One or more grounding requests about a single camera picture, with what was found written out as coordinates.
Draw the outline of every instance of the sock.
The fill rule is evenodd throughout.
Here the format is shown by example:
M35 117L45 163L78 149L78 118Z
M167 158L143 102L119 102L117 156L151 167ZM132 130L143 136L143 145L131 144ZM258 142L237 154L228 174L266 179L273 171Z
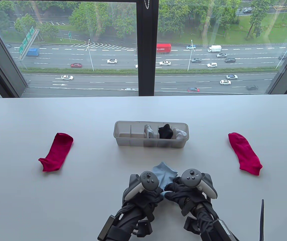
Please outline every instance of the sock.
M153 167L153 173L159 180L159 187L164 189L167 184L172 183L172 180L177 177L178 172L172 170L166 163L161 162Z
M152 130L151 126L150 125L145 125L145 138L156 138L155 137L155 133L154 131Z
M164 125L164 127L159 127L158 133L159 139L171 139L174 134L169 124Z
M172 129L172 132L174 133L174 135L172 136L172 139L176 139L176 140L186 140L187 139L187 133L179 130L177 127L174 127Z
M65 133L57 133L48 155L39 159L43 165L43 172L59 170L71 149L72 143L73 138L71 136Z
M228 134L228 139L238 157L240 169L259 176L263 166L246 138L241 134L233 132Z

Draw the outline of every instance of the white sock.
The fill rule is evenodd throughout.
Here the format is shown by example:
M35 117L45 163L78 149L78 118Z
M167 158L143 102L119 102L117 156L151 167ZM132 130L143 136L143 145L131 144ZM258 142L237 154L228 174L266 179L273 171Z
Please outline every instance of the white sock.
M187 139L187 133L179 130L177 127L174 127L172 129L172 132L174 133L172 136L172 139L176 139L176 140L186 140Z
M150 125L145 125L145 138L152 138L155 139L155 133L150 127Z

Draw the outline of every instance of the black glove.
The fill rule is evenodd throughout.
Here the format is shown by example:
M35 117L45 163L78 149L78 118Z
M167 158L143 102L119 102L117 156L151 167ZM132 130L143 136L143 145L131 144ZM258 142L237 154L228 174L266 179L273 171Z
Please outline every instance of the black glove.
M181 177L174 178L172 183L165 187L165 191L172 191L165 193L165 198L179 204L183 216L186 216L189 212L196 216L194 210L201 203L208 212L217 217L212 204L205 198L203 193L197 188L186 187L182 184Z
M122 209L120 209L118 213L126 213L137 207L142 211L140 220L147 217L148 220L152 222L155 219L153 215L155 207L163 200L163 196L161 195L162 192L163 190L160 187L152 192L144 190L142 193L135 195L132 199L123 201Z

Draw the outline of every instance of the green road sign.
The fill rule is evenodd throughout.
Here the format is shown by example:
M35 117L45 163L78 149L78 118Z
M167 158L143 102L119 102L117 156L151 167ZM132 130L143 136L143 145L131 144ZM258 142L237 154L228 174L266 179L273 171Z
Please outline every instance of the green road sign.
M30 41L30 39L31 39L31 34L30 33L27 33L26 39L27 39L27 41Z
M31 33L31 35L33 35L33 33L34 33L34 27L33 26L30 29L30 33Z
M26 45L27 45L27 40L26 40L26 38L23 40L23 46L24 46L24 48L26 47Z
M20 54L22 54L22 53L23 53L23 50L24 50L24 47L23 47L23 45L21 45L21 46L19 47L18 51L20 52Z

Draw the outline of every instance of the red truck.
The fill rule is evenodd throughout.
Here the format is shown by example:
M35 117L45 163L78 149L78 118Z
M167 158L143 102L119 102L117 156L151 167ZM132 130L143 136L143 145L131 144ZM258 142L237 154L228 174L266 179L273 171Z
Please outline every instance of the red truck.
M169 54L171 51L171 44L170 43L158 43L157 44L157 54Z

